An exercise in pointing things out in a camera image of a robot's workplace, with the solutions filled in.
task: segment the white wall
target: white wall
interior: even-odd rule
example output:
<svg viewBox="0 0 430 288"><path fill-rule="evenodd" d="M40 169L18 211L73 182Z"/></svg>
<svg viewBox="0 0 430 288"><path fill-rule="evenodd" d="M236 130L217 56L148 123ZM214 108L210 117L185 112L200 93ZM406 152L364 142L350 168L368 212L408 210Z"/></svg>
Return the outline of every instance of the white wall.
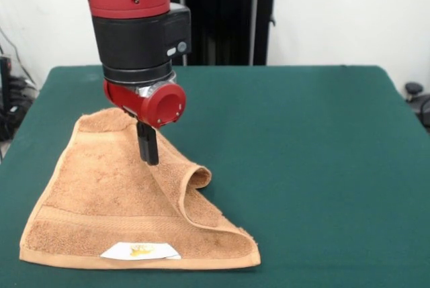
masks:
<svg viewBox="0 0 430 288"><path fill-rule="evenodd" d="M275 18L270 64L378 64L430 88L430 0L276 0ZM0 25L40 84L99 62L85 0L0 0Z"/></svg>

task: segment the towel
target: towel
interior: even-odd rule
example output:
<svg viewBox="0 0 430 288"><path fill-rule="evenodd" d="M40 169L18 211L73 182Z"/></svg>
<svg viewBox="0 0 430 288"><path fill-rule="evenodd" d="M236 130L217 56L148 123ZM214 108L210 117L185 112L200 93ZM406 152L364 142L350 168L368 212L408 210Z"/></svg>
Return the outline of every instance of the towel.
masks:
<svg viewBox="0 0 430 288"><path fill-rule="evenodd" d="M159 132L141 161L136 120L84 115L26 224L21 260L76 269L235 269L260 264L254 239L198 189L211 172Z"/></svg>

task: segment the small button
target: small button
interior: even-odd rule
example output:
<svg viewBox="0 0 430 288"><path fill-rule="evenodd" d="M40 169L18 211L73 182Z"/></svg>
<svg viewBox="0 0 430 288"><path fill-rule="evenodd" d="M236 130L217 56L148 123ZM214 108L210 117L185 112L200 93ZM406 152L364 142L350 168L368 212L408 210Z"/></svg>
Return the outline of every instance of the small button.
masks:
<svg viewBox="0 0 430 288"><path fill-rule="evenodd" d="M180 51L180 53L184 53L187 50L187 44L185 42L181 42L177 45L177 50Z"/></svg>

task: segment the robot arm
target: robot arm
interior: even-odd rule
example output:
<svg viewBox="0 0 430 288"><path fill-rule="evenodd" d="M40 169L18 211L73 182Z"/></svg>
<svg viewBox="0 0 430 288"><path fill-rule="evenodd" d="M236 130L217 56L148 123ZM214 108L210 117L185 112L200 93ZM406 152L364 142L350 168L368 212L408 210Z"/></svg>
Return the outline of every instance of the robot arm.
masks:
<svg viewBox="0 0 430 288"><path fill-rule="evenodd" d="M189 9L170 0L88 0L107 98L138 120L140 155L158 164L153 128L176 122L185 92L171 60L191 51Z"/></svg>

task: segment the table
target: table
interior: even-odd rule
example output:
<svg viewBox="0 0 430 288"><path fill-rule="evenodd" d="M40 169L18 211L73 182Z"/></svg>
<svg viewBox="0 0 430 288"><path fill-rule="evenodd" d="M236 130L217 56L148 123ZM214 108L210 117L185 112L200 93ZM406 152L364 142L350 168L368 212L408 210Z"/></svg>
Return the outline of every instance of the table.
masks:
<svg viewBox="0 0 430 288"><path fill-rule="evenodd" d="M56 68L0 166L0 287L430 287L430 141L372 66L177 68L163 133L208 166L203 190L262 265L77 271L18 261L26 220L83 113L110 104L98 66Z"/></svg>

